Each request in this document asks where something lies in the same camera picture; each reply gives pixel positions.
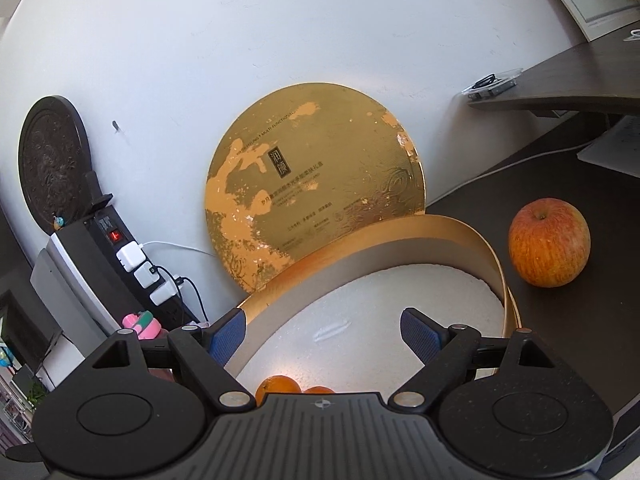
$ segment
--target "dark desk surface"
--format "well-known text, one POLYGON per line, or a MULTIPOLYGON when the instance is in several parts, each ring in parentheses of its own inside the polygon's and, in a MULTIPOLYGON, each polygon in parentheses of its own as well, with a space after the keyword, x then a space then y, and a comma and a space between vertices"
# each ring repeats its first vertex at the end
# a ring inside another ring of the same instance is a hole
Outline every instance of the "dark desk surface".
POLYGON ((525 70, 518 84, 470 104, 481 110, 581 110, 640 114, 640 22, 582 43, 525 70))
MULTIPOLYGON (((586 142, 602 130, 597 126, 593 116, 579 114, 503 163, 586 142)), ((640 179, 581 162, 576 152, 559 153, 469 184, 428 212, 465 221, 489 241, 523 324, 555 348, 614 413, 640 394, 640 179), (591 232, 587 266, 559 288, 528 285, 507 249, 513 217, 543 197, 576 206, 591 232)))

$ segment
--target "orange fruit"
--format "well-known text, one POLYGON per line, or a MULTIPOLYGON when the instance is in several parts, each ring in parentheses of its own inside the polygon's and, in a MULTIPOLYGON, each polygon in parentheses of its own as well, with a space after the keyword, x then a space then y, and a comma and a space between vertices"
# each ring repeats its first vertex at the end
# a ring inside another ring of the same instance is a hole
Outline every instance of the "orange fruit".
POLYGON ((267 377, 255 392, 255 402, 260 406, 266 394, 301 394, 298 383, 286 375, 267 377))
POLYGON ((307 388, 305 390, 306 394, 334 394, 335 392, 331 388, 327 388, 326 386, 312 386, 311 388, 307 388))

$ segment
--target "round gold lid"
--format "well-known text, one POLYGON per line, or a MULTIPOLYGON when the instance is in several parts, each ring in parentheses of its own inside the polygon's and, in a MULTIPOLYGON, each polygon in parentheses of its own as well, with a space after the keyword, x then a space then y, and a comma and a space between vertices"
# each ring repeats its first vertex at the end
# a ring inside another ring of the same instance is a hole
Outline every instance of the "round gold lid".
POLYGON ((277 90, 231 125, 207 177, 207 227, 248 292, 361 227, 424 213, 411 139, 379 102, 345 86, 277 90))

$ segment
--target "red apple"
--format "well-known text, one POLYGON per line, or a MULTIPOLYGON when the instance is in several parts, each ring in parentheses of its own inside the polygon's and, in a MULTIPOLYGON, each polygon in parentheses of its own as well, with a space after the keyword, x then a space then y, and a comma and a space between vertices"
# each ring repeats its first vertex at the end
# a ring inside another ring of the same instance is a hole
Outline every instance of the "red apple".
POLYGON ((518 274, 535 286, 561 286, 582 272, 591 236, 574 206, 541 198, 524 206, 509 228, 509 256, 518 274))

